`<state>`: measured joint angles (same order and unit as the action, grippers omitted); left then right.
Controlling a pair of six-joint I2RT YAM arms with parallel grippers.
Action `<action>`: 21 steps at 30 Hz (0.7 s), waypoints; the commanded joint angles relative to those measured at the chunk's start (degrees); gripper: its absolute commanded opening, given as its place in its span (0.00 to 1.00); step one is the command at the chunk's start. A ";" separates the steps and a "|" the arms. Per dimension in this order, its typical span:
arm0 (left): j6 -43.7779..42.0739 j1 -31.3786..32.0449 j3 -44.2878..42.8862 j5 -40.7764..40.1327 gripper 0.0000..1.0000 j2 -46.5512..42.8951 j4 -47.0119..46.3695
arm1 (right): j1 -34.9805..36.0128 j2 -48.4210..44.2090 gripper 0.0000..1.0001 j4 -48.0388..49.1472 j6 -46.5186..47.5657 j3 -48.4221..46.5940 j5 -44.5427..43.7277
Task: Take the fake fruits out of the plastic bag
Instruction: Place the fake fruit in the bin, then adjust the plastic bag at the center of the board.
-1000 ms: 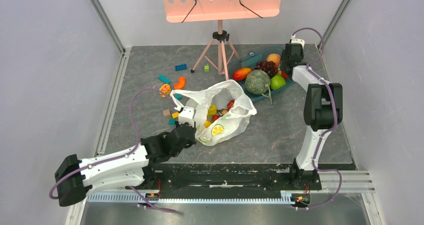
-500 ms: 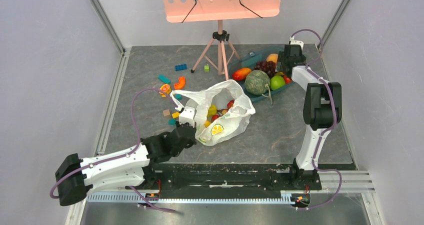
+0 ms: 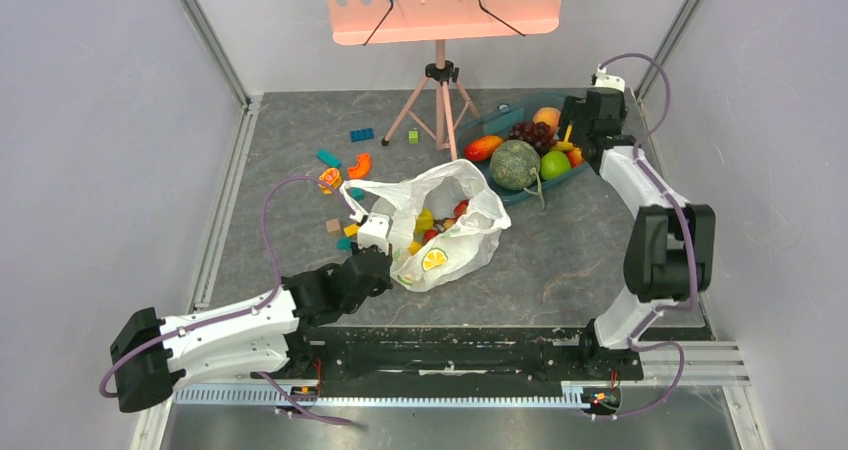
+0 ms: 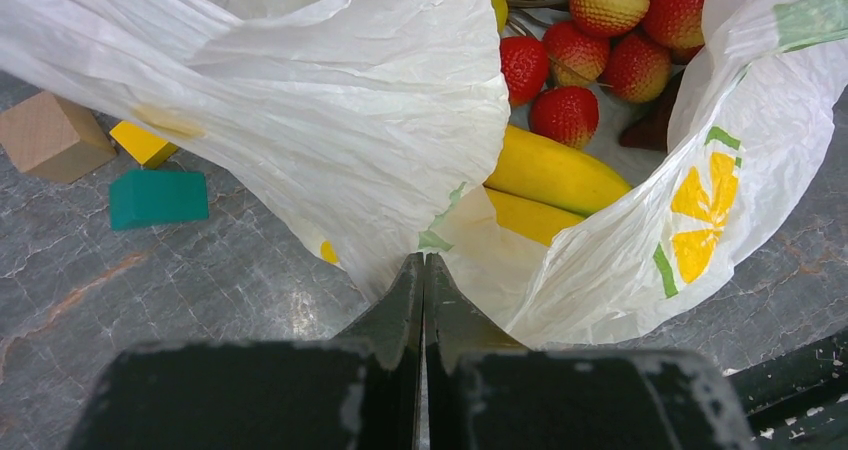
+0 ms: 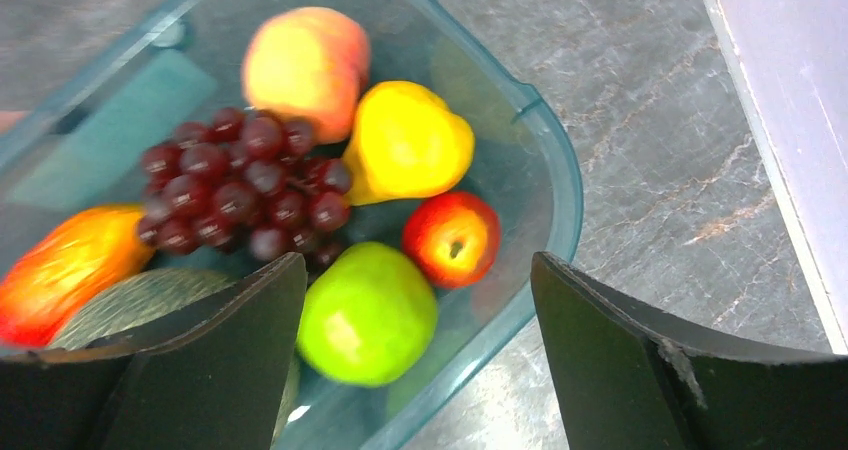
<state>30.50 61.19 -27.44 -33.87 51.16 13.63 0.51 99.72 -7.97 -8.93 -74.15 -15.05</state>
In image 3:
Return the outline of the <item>white plastic bag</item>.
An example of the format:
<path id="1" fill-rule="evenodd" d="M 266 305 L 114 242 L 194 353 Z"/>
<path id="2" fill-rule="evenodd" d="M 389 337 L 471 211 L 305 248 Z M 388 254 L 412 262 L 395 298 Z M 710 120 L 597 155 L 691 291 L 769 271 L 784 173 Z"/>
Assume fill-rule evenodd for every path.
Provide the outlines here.
<path id="1" fill-rule="evenodd" d="M 351 196 L 353 188 L 364 191 L 362 200 Z M 399 183 L 345 181 L 339 191 L 359 225 L 372 212 L 391 217 L 390 276 L 413 292 L 427 292 L 487 265 L 501 232 L 511 226 L 500 197 L 483 173 L 465 159 L 438 165 Z M 411 253 L 409 246 L 417 240 L 415 221 L 422 209 L 429 209 L 436 220 L 452 218 L 462 200 L 469 201 L 466 213 Z"/>

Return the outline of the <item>yellow banana fake fruit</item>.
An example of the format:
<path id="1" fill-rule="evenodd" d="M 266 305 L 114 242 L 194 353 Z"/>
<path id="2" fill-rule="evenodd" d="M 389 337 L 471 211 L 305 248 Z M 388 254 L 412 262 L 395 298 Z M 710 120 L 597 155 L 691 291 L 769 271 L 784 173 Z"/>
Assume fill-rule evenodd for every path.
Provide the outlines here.
<path id="1" fill-rule="evenodd" d="M 562 135 L 562 137 L 555 142 L 555 144 L 551 147 L 552 150 L 562 151 L 567 153 L 574 149 L 574 144 L 571 140 L 573 125 L 569 124 Z"/>

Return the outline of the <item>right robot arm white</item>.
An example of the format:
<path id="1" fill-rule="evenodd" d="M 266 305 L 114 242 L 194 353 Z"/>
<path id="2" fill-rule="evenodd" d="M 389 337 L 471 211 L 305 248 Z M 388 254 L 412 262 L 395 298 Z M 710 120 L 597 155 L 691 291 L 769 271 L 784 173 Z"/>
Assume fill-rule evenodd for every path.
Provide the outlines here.
<path id="1" fill-rule="evenodd" d="M 560 117 L 567 139 L 619 195 L 634 222 L 625 251 L 625 286 L 587 327 L 577 352 L 580 370 L 602 378 L 616 351 L 638 350 L 641 335 L 669 311 L 689 312 L 711 280 L 716 214 L 673 190 L 652 167 L 637 139 L 623 132 L 624 94 L 591 88 L 565 99 Z"/>

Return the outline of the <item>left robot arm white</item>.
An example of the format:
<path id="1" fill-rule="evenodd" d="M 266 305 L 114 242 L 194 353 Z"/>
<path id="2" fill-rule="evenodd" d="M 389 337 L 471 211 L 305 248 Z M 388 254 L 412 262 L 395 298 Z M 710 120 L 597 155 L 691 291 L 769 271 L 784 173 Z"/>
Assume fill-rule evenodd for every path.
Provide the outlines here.
<path id="1" fill-rule="evenodd" d="M 169 317 L 138 310 L 110 346 L 112 365 L 99 391 L 116 399 L 120 412 L 136 413 L 209 380 L 278 371 L 302 377 L 314 364 L 307 332 L 388 290 L 391 263 L 372 246 L 217 309 Z"/>

